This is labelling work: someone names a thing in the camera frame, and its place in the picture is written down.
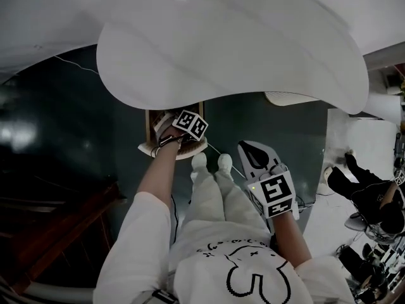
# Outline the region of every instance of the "white pants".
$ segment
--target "white pants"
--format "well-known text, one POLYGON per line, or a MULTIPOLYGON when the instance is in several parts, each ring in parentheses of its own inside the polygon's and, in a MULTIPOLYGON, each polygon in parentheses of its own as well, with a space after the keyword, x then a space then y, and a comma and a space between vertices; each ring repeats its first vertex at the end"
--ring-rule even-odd
POLYGON ((264 220, 230 174, 219 170, 215 181, 206 167, 199 167, 191 176, 193 192, 183 226, 191 220, 230 221, 268 231, 264 220))

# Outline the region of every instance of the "equipment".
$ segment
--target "equipment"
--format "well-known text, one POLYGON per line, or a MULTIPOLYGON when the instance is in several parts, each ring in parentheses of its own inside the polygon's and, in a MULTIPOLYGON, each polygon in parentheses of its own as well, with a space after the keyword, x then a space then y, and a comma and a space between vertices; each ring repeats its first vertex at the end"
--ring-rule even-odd
POLYGON ((292 210, 298 219, 291 174, 274 149, 254 141, 241 141, 238 152, 247 179, 244 188, 261 216, 268 219, 292 210))
POLYGON ((139 145, 138 149, 154 158, 159 148, 177 141, 179 150, 176 160, 189 158, 202 152, 208 146, 207 139, 204 137, 208 123, 203 119, 203 104, 190 105, 187 109, 189 110, 182 110, 181 113, 180 110, 146 111, 147 141, 139 145), (170 126, 184 131, 184 134, 161 138, 170 126))
POLYGON ((404 183, 404 181, 405 181, 405 174, 404 174, 404 172, 401 170, 401 169, 399 169, 399 170, 396 170, 396 172, 395 172, 395 182, 396 182, 396 184, 398 185, 398 186, 400 186, 401 184, 403 184, 404 183))

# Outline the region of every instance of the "table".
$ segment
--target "table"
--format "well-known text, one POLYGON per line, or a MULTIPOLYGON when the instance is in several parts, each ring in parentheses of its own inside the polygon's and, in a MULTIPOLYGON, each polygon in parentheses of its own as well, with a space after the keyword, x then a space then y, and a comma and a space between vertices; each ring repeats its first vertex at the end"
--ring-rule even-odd
POLYGON ((315 0, 124 0, 97 66, 112 95, 142 109, 282 91, 359 113, 368 97, 356 43, 315 0))

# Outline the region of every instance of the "shoe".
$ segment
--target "shoe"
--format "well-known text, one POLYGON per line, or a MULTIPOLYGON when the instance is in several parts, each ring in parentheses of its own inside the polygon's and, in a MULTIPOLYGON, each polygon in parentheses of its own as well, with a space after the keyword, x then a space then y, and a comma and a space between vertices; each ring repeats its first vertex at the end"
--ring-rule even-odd
POLYGON ((349 151, 346 152, 346 155, 353 155, 354 157, 356 157, 356 151, 353 149, 350 149, 349 151))
POLYGON ((356 152, 350 149, 348 152, 344 154, 344 158, 346 159, 345 167, 347 168, 349 165, 357 165, 356 161, 356 152))
POLYGON ((342 254, 342 251, 345 250, 346 248, 348 248, 349 246, 346 244, 342 244, 341 246, 339 246, 336 251, 335 251, 335 257, 339 257, 342 254))
POLYGON ((362 250, 361 254, 365 260, 367 260, 368 257, 373 254, 373 249, 371 248, 371 246, 368 243, 366 243, 363 246, 363 250, 362 250))
POLYGON ((207 156, 205 153, 201 152, 192 157, 191 166, 193 170, 199 167, 206 167, 207 166, 207 156))
POLYGON ((230 155, 224 153, 220 155, 218 159, 218 170, 224 171, 226 174, 230 175, 232 169, 232 158, 230 155))
POLYGON ((330 176, 330 174, 331 174, 332 172, 333 172, 333 168, 332 168, 332 167, 326 168, 325 171, 323 172, 323 176, 324 176, 324 178, 325 178, 327 184, 328 184, 329 176, 330 176))

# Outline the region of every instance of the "white box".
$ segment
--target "white box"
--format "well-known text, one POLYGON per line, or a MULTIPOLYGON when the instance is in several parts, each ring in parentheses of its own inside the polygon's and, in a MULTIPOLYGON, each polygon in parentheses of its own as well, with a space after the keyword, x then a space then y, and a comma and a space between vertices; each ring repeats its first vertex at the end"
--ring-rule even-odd
POLYGON ((291 210, 296 198, 289 171, 249 184, 247 193, 258 212, 266 219, 291 210))

